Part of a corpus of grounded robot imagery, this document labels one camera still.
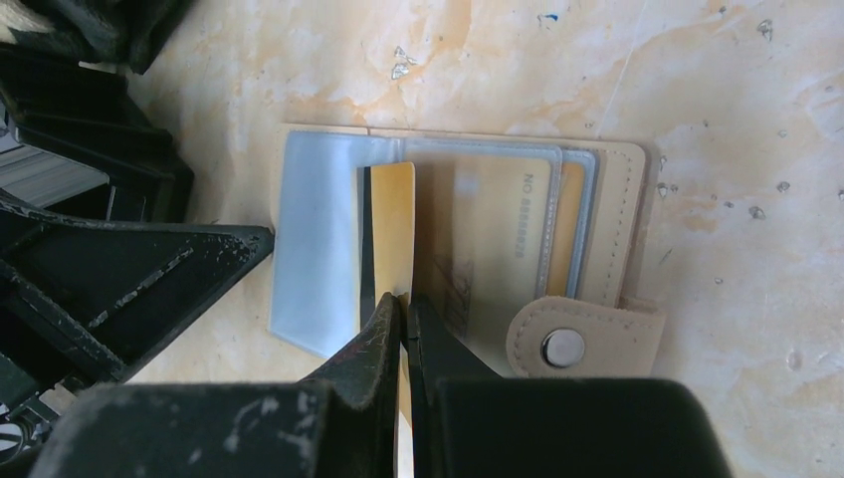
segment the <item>black plastic part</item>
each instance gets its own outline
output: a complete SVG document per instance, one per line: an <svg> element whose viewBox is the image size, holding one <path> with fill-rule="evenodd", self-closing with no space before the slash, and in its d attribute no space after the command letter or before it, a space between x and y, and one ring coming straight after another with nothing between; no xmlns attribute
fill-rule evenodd
<svg viewBox="0 0 844 478"><path fill-rule="evenodd" d="M40 416L66 377L126 380L272 248L263 227L85 220L0 190L0 402Z"/></svg>
<svg viewBox="0 0 844 478"><path fill-rule="evenodd" d="M193 172L118 75L0 43L0 101L16 140L108 176L110 220L181 222Z"/></svg>
<svg viewBox="0 0 844 478"><path fill-rule="evenodd" d="M108 202L111 198L111 188L108 184L95 187L89 191L57 202L45 209L66 216L96 219L107 219Z"/></svg>
<svg viewBox="0 0 844 478"><path fill-rule="evenodd" d="M407 324L416 476L731 476L677 383L502 378L427 299L414 297Z"/></svg>
<svg viewBox="0 0 844 478"><path fill-rule="evenodd" d="M13 460L0 459L0 476L3 478L27 478L38 460L43 445L23 450Z"/></svg>
<svg viewBox="0 0 844 478"><path fill-rule="evenodd" d="M120 4L130 19L128 63L133 72L139 75L146 72L194 2L135 0Z"/></svg>
<svg viewBox="0 0 844 478"><path fill-rule="evenodd" d="M31 476L393 476L400 306L291 384L98 387Z"/></svg>
<svg viewBox="0 0 844 478"><path fill-rule="evenodd" d="M372 168L364 167L361 211L360 251L360 326L375 312L375 249L372 230Z"/></svg>
<svg viewBox="0 0 844 478"><path fill-rule="evenodd" d="M706 414L681 385L501 378L424 298L405 319L390 296L296 384L89 392L31 476L394 476L400 331L417 477L730 476Z"/></svg>

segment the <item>beige marble countertop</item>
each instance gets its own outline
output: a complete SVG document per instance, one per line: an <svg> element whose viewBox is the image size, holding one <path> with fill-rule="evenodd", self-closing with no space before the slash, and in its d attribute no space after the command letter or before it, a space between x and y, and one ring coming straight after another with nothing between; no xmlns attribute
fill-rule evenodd
<svg viewBox="0 0 844 478"><path fill-rule="evenodd" d="M178 138L202 223L274 224L284 122L641 144L626 289L669 313L655 374L698 396L737 476L839 476L842 27L838 0L198 0L130 91ZM392 80L397 46L417 64ZM312 370L266 331L269 282L265 262L135 381Z"/></svg>

